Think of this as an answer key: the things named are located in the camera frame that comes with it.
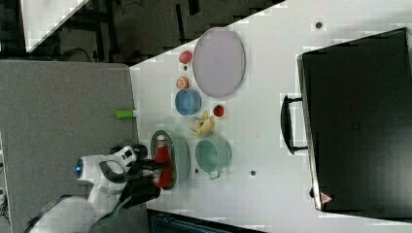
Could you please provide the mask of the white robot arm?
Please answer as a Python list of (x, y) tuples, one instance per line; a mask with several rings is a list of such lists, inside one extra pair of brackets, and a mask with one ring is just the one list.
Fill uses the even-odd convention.
[(138, 150), (126, 146), (110, 155), (78, 159), (77, 177), (92, 184), (87, 198), (63, 195), (30, 219), (24, 233), (88, 233), (94, 225), (111, 221), (131, 202), (141, 204), (158, 196), (150, 176), (137, 179), (140, 170), (156, 171), (165, 162), (141, 160)]

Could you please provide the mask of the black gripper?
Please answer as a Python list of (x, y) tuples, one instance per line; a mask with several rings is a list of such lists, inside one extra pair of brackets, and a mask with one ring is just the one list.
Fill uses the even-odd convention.
[(145, 188), (149, 184), (149, 176), (144, 175), (143, 172), (150, 167), (169, 167), (170, 161), (155, 161), (148, 158), (139, 158), (129, 168), (125, 175), (126, 186), (128, 188)]

